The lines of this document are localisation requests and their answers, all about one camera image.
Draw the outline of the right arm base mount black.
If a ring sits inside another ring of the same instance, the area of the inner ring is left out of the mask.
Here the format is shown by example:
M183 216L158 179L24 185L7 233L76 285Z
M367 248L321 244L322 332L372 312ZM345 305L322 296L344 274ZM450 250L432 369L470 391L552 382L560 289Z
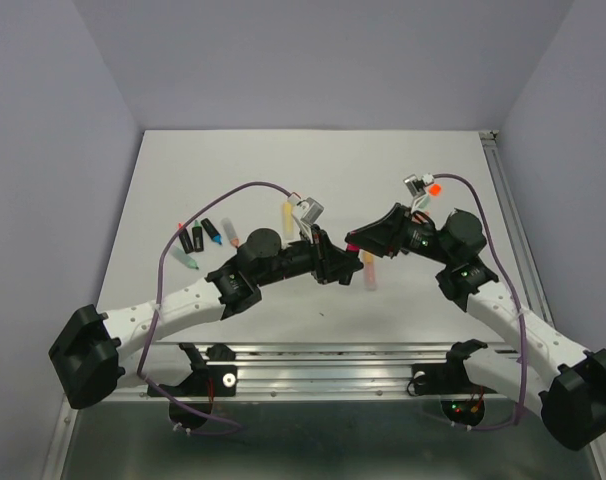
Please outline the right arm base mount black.
M412 396L426 395L463 395L496 391L470 380L462 366L441 363L414 363L410 366L410 375L406 392Z

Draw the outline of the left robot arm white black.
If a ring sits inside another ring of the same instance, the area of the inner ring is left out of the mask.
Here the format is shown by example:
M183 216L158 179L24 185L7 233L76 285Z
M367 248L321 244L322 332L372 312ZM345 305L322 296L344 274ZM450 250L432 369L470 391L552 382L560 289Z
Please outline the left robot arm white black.
M356 253L335 246L318 226L289 244L260 228L219 269L161 301L104 313L94 305L77 309L48 356L70 406L85 409L131 384L153 341L238 315L261 300L264 286L305 274L321 285L346 285L362 268Z

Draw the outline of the pastel pink highlighter orange cap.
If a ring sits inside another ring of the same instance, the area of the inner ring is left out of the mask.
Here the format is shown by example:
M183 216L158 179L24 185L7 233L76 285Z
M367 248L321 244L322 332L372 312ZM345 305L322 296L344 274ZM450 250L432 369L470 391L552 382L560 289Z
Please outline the pastel pink highlighter orange cap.
M364 275L365 288L368 291L376 291L377 290L377 280L376 280L374 256L371 253L363 250L362 251L362 262L364 265L363 275Z

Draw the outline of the grey highlighter orange cap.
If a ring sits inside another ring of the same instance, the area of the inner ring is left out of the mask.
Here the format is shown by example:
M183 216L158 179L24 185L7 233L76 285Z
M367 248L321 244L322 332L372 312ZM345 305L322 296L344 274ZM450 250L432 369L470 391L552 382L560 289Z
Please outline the grey highlighter orange cap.
M237 249L240 246L240 240L233 222L229 218L223 218L221 220L221 225L227 241L232 247Z

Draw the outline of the pale yellow highlighter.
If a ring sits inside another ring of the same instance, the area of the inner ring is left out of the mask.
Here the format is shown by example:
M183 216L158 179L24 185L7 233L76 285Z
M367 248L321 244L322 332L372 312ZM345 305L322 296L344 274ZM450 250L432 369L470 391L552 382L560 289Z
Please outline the pale yellow highlighter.
M293 205L288 201L284 202L281 208L282 213L282 233L285 240L294 239L294 218L292 216Z

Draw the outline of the black highlighter green cap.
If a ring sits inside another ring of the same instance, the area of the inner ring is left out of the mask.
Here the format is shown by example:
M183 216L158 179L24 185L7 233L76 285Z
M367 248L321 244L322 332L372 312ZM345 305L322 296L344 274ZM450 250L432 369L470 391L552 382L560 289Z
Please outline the black highlighter green cap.
M195 252L204 251L203 229L198 220L195 220L192 225L192 242Z

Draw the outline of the black highlighter orange tip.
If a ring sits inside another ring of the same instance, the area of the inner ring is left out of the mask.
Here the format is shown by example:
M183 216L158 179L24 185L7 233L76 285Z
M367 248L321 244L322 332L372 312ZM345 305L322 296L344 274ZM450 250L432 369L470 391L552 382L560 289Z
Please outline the black highlighter orange tip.
M183 248L183 251L186 254L190 254L194 252L194 245L188 230L184 227L182 223L178 224L178 239Z

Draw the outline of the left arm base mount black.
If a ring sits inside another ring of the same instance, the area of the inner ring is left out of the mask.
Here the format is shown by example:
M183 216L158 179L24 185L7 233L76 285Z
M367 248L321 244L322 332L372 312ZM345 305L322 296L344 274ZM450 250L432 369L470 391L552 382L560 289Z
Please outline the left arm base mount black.
M143 385L153 397L160 390L175 398L236 395L239 380L236 353L224 344L205 349L193 343L154 346L143 369Z

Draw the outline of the orange pen cap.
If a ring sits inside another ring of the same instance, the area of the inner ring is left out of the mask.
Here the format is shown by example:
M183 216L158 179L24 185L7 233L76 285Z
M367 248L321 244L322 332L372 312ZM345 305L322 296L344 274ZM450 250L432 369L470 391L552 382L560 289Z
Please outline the orange pen cap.
M438 196L441 191L442 191L442 187L438 184L432 184L428 189L428 193L433 197Z

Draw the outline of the black highlighter blue cap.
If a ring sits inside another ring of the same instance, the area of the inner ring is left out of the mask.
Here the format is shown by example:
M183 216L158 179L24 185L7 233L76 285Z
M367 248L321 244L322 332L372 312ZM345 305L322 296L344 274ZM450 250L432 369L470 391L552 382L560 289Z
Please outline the black highlighter blue cap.
M203 228L203 230L206 232L206 234L208 235L208 237L216 244L221 245L222 244L222 238L221 238L221 234L220 232L217 230L217 228L214 226L214 224L212 223L212 221L208 218L203 218L200 220L200 224Z

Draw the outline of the pastel green highlighter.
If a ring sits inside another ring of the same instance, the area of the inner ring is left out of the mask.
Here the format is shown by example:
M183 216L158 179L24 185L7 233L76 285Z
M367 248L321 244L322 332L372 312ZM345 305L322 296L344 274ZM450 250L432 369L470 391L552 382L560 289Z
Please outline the pastel green highlighter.
M173 247L170 251L171 256L183 266L189 269L198 270L199 266L197 261L192 258L188 253L185 253L182 249Z

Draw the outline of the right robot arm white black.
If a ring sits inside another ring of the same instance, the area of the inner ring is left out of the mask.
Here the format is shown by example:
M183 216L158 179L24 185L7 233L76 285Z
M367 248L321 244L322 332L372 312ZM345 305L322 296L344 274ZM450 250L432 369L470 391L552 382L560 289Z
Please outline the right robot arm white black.
M418 395L485 387L537 415L562 446L580 450L606 433L606 349L591 351L555 330L517 298L479 253L482 223L454 210L442 227L400 204L347 234L349 244L378 257L414 253L442 264L444 297L496 333L519 355L511 360L480 340L452 345L442 364L414 377Z

